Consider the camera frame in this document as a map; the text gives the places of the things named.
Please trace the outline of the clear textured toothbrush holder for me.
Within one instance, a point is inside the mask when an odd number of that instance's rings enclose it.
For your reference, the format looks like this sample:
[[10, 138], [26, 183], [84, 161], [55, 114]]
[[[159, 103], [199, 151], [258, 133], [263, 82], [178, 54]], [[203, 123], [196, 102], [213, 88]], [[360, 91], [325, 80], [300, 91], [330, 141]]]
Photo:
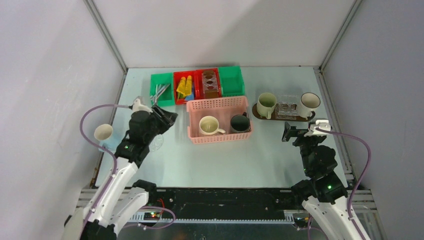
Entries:
[[279, 95], [275, 107], [275, 118], [278, 120], [296, 120], [298, 97], [296, 95]]

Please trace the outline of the light green mug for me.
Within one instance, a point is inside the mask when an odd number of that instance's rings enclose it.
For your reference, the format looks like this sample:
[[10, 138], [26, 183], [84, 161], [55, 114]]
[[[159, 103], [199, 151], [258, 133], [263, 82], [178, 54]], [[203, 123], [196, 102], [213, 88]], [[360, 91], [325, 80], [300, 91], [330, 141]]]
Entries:
[[258, 101], [256, 104], [256, 109], [258, 114], [261, 117], [270, 119], [277, 105], [277, 98], [274, 94], [270, 92], [264, 92], [259, 95]]

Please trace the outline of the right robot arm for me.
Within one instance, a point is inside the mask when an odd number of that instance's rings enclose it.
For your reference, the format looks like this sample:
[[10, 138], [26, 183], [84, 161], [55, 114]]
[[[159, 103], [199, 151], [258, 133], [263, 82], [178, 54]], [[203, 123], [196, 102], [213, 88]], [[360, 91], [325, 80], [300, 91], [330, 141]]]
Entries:
[[352, 206], [354, 193], [348, 192], [334, 171], [338, 165], [336, 150], [322, 144], [330, 133], [332, 127], [327, 119], [310, 122], [307, 129], [285, 122], [282, 141], [295, 139], [292, 144], [299, 148], [308, 178], [290, 188], [291, 204], [310, 214], [307, 230], [315, 220], [330, 240], [368, 240], [370, 237]]

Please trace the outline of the white mug blue handle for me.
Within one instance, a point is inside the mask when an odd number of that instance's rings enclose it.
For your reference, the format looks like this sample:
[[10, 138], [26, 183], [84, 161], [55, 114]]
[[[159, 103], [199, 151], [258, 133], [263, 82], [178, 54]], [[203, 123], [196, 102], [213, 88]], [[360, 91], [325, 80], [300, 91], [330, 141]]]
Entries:
[[104, 149], [111, 152], [116, 151], [117, 146], [121, 142], [120, 135], [110, 124], [99, 125], [95, 129], [93, 136], [98, 141], [100, 146], [99, 150], [102, 152]]

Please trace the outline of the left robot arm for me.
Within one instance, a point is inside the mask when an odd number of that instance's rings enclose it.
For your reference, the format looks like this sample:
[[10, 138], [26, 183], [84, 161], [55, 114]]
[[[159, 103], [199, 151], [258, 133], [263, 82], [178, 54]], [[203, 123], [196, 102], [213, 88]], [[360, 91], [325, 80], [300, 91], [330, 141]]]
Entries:
[[150, 153], [150, 144], [164, 134], [178, 117], [156, 104], [147, 107], [134, 103], [129, 129], [112, 156], [108, 177], [85, 207], [77, 208], [64, 224], [63, 240], [116, 240], [124, 225], [142, 207], [153, 208], [158, 202], [156, 185], [139, 179], [123, 200], [119, 200], [127, 183]]

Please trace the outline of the white mug dark rim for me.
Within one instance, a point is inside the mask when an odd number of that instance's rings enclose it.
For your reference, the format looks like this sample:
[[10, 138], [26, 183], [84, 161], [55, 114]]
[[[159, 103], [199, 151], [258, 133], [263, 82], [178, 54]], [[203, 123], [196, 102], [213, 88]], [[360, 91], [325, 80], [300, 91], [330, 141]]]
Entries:
[[312, 119], [315, 116], [315, 110], [321, 105], [321, 99], [312, 92], [306, 92], [301, 95], [297, 113], [305, 119]]

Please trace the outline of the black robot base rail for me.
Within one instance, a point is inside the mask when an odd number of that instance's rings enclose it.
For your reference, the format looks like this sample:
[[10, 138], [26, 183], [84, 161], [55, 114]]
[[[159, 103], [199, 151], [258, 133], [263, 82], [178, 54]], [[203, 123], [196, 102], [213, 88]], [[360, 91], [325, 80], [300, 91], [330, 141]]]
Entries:
[[160, 187], [150, 194], [148, 206], [169, 209], [181, 221], [279, 221], [285, 211], [300, 210], [303, 201], [317, 196], [315, 190], [296, 187]]

